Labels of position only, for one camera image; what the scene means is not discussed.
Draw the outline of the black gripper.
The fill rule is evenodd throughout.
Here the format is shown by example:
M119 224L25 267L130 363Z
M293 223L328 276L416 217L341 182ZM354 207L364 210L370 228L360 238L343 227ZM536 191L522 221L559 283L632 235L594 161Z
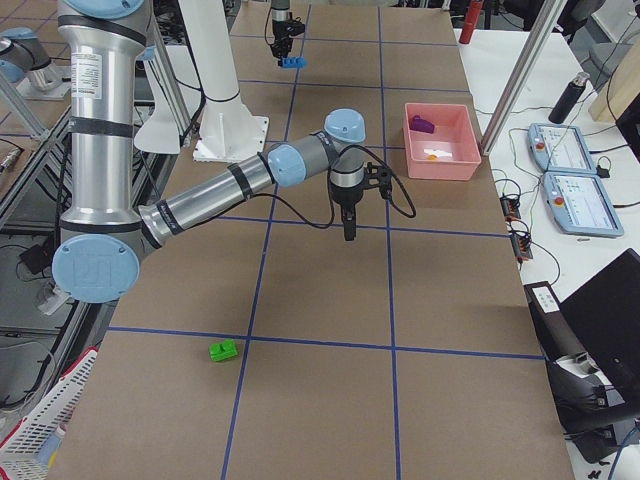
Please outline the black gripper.
M363 189L360 186L340 187L332 185L331 196L341 209L344 239L353 241L357 233L356 205L363 198Z
M272 55L278 65L286 65L291 52L291 43L288 41L292 37L304 33L305 24L298 20L273 20L272 31L274 35Z

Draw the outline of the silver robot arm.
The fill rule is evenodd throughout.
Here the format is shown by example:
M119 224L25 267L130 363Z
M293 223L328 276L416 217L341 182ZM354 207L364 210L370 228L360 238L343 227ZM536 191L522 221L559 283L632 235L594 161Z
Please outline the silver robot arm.
M305 33L306 26L299 17L294 18L289 0L272 1L270 6L273 40L269 43L272 56L283 69L301 69L306 66L302 56L291 56L293 39Z
M227 166L214 178L148 206L131 200L134 70L155 16L148 1L62 1L58 29L71 49L72 203L60 220L52 261L55 284L72 298L105 303L137 281L141 261L184 231L260 191L290 187L320 173L334 199L359 187L354 148L365 122L352 109L329 113L321 130L270 150L267 119L243 104L223 6L184 1L180 11L202 87L199 147Z

